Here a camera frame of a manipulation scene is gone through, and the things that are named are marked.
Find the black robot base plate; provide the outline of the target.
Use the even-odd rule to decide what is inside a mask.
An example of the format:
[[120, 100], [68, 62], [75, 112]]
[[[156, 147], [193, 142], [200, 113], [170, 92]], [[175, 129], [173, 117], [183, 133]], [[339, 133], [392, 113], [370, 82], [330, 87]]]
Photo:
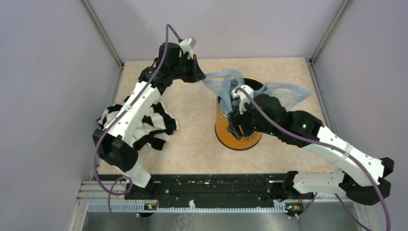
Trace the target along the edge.
[[133, 186], [126, 200], [154, 200], [159, 208], [268, 208], [278, 202], [304, 202], [313, 198], [301, 195], [278, 174], [163, 174], [153, 175], [146, 189]]

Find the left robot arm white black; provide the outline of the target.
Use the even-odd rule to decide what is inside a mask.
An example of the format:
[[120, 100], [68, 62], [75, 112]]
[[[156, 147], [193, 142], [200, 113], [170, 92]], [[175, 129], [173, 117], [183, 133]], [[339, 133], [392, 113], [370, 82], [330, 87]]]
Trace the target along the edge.
[[153, 65], [142, 70], [132, 94], [112, 122], [93, 133], [98, 155], [106, 163], [118, 168], [136, 186], [143, 199], [152, 197], [152, 177], [138, 161], [132, 137], [148, 109], [160, 98], [174, 80], [196, 83], [205, 79], [193, 53], [193, 37], [179, 43], [163, 43]]

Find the orange gold-rimmed trash bin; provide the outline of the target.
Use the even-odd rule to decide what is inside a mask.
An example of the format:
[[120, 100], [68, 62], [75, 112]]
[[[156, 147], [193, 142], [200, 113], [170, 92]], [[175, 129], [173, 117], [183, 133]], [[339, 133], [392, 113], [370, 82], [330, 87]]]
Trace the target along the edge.
[[[244, 83], [251, 87], [254, 90], [260, 89], [264, 83], [251, 77], [244, 77]], [[237, 86], [236, 80], [230, 81], [230, 86], [223, 90], [227, 90], [227, 93]], [[228, 116], [221, 109], [221, 98], [217, 96], [217, 113], [216, 113], [216, 123], [215, 123], [215, 134], [221, 144], [225, 147], [235, 150], [235, 151], [244, 151], [255, 147], [262, 138], [262, 133], [253, 132], [250, 136], [244, 136], [240, 140], [230, 133], [230, 123]]]

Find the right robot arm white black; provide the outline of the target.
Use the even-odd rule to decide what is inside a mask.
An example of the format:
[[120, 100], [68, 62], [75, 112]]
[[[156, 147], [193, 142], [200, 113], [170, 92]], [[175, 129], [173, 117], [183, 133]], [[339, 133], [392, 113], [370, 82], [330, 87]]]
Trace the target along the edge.
[[289, 171], [279, 199], [308, 193], [345, 193], [352, 201], [374, 205], [390, 195], [386, 177], [394, 170], [391, 158], [363, 153], [334, 134], [306, 111], [288, 111], [276, 97], [260, 94], [252, 99], [241, 91], [231, 97], [228, 132], [240, 140], [254, 132], [277, 137], [285, 144], [314, 152], [338, 167], [334, 172]]

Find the translucent blue plastic trash bag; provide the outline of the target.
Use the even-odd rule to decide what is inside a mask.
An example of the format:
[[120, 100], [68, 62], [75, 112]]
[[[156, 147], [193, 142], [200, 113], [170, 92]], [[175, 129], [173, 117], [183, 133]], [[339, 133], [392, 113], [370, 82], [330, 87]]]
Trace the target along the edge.
[[232, 99], [231, 93], [233, 89], [242, 85], [250, 86], [254, 90], [254, 96], [266, 94], [278, 98], [286, 109], [291, 109], [312, 95], [311, 91], [290, 83], [263, 83], [255, 79], [253, 84], [249, 82], [251, 80], [249, 77], [244, 77], [236, 69], [226, 69], [221, 72], [206, 74], [203, 84], [218, 96], [219, 107], [224, 115], [239, 108], [239, 102]]

